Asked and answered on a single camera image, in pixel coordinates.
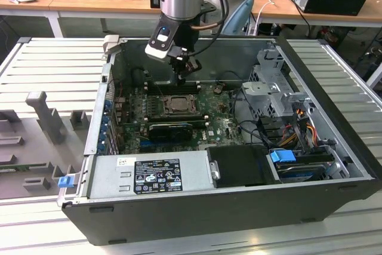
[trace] table leg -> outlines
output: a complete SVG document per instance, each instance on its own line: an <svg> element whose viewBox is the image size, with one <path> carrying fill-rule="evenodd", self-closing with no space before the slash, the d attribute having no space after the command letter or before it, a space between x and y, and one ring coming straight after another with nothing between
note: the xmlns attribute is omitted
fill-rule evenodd
<svg viewBox="0 0 382 255"><path fill-rule="evenodd" d="M108 33L109 30L107 29L107 23L105 18L100 18L101 20L101 27L102 27L102 32Z"/></svg>
<svg viewBox="0 0 382 255"><path fill-rule="evenodd" d="M65 35L61 30L59 14L56 11L49 11L46 13L46 18L49 20L50 27L52 28L53 34L55 38L64 38Z"/></svg>

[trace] power cord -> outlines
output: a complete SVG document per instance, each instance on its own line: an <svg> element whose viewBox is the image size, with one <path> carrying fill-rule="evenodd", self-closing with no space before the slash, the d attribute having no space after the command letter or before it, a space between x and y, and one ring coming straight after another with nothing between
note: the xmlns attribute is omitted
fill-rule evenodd
<svg viewBox="0 0 382 255"><path fill-rule="evenodd" d="M298 5L297 5L297 3L296 3L296 0L293 0L293 3L294 3L294 5L295 5L296 8L297 8L298 13L300 13L301 18L304 19L305 23L308 25L308 35L310 35L310 25L309 25L309 22L306 20L306 18L305 18L305 17L303 16L303 14L301 13L301 11L300 11L300 7L298 7Z"/></svg>
<svg viewBox="0 0 382 255"><path fill-rule="evenodd" d="M222 18L221 18L220 21L218 21L216 23L217 26L220 25L218 31L216 32L214 37L210 40L210 42L204 48L200 49L199 51L195 51L195 52L191 52L191 53L186 53L187 57L198 55L198 54L204 52L205 50L209 49L209 47L212 46L212 44L220 36L221 31L223 30L223 27L224 27L224 22L226 21L228 15L229 15L229 3L228 3L228 0L224 0L225 3L223 2L223 0L219 0L219 1L220 1L220 5L221 5L221 15L222 15Z"/></svg>
<svg viewBox="0 0 382 255"><path fill-rule="evenodd" d="M298 10L298 12L300 13L300 15L301 15L301 17L305 20L305 22L308 24L308 31L309 31L309 34L310 34L310 25L309 25L309 23L308 23L308 21L306 21L306 19L305 19L305 17L302 15L302 13L300 12L300 10L298 9L298 6L297 6L297 4L295 3L295 0L293 0L293 2L294 2L294 4L295 4L295 6L297 7L297 10ZM260 9L260 11L258 12L258 16L257 16L257 19L256 19L256 27L255 27L255 31L254 31L254 33L253 33L253 35L254 36L256 36L257 35L257 32L258 32L258 21L259 21L259 19L260 19L260 15L261 15L261 12L263 12L263 9L267 6L267 5L269 5L269 4L273 4L273 5L275 5L275 3L272 1L272 0L268 0L268 2L267 3L265 3L263 6L262 6L262 8Z"/></svg>

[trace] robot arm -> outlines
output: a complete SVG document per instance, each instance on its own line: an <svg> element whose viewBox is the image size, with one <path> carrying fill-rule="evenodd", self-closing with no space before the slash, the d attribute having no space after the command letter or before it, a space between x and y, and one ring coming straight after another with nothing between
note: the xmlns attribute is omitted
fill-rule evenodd
<svg viewBox="0 0 382 255"><path fill-rule="evenodd" d="M146 54L160 61L170 57L170 65L175 74L176 84L182 84L184 77L201 69L201 64L193 56L205 51L219 37L224 22L229 18L229 6L241 3L242 0L160 0L161 16L159 23L146 46ZM201 16L219 7L221 17L201 26ZM206 47L195 51L194 45L199 38L199 31L218 27L212 40Z"/></svg>
<svg viewBox="0 0 382 255"><path fill-rule="evenodd" d="M187 51L193 50L199 35L190 26L200 22L198 15L202 9L202 0L160 0L160 2L161 16L146 47L147 55L164 60L174 44ZM184 54L176 50L174 56Z"/></svg>

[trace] sticker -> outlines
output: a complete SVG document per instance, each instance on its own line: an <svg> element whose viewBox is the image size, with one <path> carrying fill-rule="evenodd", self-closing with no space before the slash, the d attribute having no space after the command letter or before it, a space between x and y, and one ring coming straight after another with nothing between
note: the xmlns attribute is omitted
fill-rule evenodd
<svg viewBox="0 0 382 255"><path fill-rule="evenodd" d="M179 159L134 161L134 192L136 194L182 191Z"/></svg>
<svg viewBox="0 0 382 255"><path fill-rule="evenodd" d="M3 168L0 173L15 173L16 171L14 168Z"/></svg>
<svg viewBox="0 0 382 255"><path fill-rule="evenodd" d="M117 158L117 167L132 167L137 158Z"/></svg>

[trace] white cable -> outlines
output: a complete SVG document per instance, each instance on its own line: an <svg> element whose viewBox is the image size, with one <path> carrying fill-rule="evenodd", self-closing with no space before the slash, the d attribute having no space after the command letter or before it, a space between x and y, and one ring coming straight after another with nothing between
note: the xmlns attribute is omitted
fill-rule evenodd
<svg viewBox="0 0 382 255"><path fill-rule="evenodd" d="M257 36L257 32L258 32L258 27L259 27L259 19L260 19L260 15L261 15L261 12L263 11L263 9L265 8L265 6L267 6L268 4L273 4L273 5L276 5L272 0L268 0L267 3L265 3L263 5L263 7L260 9L260 11L258 12L258 15L257 15L257 19L256 19L256 23L255 23L255 31L253 32L253 36Z"/></svg>
<svg viewBox="0 0 382 255"><path fill-rule="evenodd" d="M260 11L258 12L258 15L257 15L256 24L255 24L255 31L253 32L253 36L257 36L257 31L258 31L258 27L259 27L258 21L259 21L259 19L260 19L261 12L262 12L263 9L265 8L265 6L267 6L268 4L276 5L273 1L269 0L269 1L268 1L267 3L265 3L265 4L263 5L263 7L260 9Z"/></svg>

